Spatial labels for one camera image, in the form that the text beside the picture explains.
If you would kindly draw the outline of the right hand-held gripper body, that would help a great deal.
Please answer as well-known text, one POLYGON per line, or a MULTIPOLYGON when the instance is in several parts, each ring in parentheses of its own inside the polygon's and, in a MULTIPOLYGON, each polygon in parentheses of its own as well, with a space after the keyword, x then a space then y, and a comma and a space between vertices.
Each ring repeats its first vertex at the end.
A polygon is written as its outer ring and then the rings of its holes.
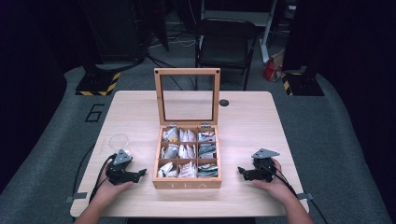
POLYGON ((266 182, 273 180, 273 176, 276 174, 276 166, 272 160, 274 156, 279 156, 279 153, 266 148, 261 148, 252 154, 253 179, 265 180, 266 182))

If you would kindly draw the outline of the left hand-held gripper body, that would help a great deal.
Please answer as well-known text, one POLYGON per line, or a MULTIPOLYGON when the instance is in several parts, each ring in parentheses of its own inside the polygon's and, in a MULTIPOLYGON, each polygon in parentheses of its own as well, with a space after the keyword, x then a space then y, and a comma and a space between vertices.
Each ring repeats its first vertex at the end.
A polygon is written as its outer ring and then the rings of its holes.
POLYGON ((125 151, 120 150, 110 157, 110 164, 106 168, 106 176, 113 185, 126 183, 127 176, 134 176, 133 173, 127 172, 126 168, 132 161, 132 157, 125 151))

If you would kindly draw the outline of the person's left hand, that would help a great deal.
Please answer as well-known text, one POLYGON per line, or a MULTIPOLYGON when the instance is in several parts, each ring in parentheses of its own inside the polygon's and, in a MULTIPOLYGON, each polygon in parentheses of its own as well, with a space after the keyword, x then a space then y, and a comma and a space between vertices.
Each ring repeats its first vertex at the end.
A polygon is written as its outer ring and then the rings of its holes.
POLYGON ((129 189, 134 183, 126 182, 119 185, 113 185, 106 177, 99 181, 97 191, 91 201, 92 205, 100 208, 110 206, 116 198, 125 190, 129 189))

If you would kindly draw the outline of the person's right hand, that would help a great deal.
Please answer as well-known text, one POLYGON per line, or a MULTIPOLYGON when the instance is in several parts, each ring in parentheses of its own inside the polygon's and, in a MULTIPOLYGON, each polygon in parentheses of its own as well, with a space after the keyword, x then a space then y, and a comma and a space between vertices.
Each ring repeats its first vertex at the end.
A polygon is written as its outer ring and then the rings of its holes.
POLYGON ((266 190, 272 198, 280 202, 284 206, 289 206, 297 202, 297 198, 290 191, 287 185, 278 177, 275 177, 271 182, 262 182, 260 180, 253 180, 252 184, 260 189, 266 190))

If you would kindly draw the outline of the clear glass cup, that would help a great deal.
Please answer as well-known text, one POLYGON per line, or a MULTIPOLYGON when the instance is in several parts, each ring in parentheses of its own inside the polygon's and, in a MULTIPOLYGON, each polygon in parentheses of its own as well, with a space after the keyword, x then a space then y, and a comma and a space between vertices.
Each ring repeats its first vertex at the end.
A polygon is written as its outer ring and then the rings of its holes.
POLYGON ((113 135, 109 140, 109 146, 115 152, 119 152, 120 150, 128 152, 129 143, 129 137, 125 133, 117 133, 113 135))

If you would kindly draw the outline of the wooden tea box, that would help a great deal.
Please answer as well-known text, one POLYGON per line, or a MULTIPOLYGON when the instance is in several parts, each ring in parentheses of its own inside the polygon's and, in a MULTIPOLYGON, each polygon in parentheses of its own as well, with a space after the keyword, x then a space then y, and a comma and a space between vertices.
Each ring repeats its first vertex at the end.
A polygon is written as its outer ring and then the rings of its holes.
POLYGON ((154 70, 160 119, 152 183, 156 189, 218 189, 221 186, 219 150, 218 68, 156 68, 154 70), (165 128, 214 128, 218 147, 218 177, 158 177, 159 149, 165 128))

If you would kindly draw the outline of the group of tea bags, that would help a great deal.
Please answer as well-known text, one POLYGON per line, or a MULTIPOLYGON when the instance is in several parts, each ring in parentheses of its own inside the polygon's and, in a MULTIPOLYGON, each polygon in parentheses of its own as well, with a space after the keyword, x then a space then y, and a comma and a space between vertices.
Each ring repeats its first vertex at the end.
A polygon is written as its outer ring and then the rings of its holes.
POLYGON ((218 147, 214 128, 163 129, 158 177, 218 177, 218 147))

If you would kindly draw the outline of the striped black stand base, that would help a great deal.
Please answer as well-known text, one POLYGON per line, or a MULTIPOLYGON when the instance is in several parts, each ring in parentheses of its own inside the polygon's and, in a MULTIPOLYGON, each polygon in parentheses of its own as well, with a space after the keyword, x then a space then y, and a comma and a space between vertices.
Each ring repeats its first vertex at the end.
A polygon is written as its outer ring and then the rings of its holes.
POLYGON ((281 75, 284 89, 290 96, 323 96, 324 92, 315 77, 302 73, 283 72, 281 75))
POLYGON ((110 95, 120 78, 120 73, 104 74, 96 77, 84 76, 78 83, 75 95, 106 96, 110 95))

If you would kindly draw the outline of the red bag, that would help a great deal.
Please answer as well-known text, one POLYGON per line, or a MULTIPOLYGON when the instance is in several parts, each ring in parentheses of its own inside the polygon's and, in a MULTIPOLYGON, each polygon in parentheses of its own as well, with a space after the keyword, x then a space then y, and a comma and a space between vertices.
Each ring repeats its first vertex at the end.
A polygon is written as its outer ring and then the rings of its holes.
POLYGON ((268 81, 277 81, 282 72, 285 50, 272 55, 266 62, 262 77, 268 81))

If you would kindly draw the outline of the black folding chair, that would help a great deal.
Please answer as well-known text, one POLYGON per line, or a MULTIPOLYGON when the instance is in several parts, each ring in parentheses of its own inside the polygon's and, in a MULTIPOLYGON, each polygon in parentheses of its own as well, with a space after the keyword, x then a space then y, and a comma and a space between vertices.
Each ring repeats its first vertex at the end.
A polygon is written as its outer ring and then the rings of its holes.
POLYGON ((195 66, 238 69, 245 90, 259 33, 251 21, 201 19, 195 26, 195 66))

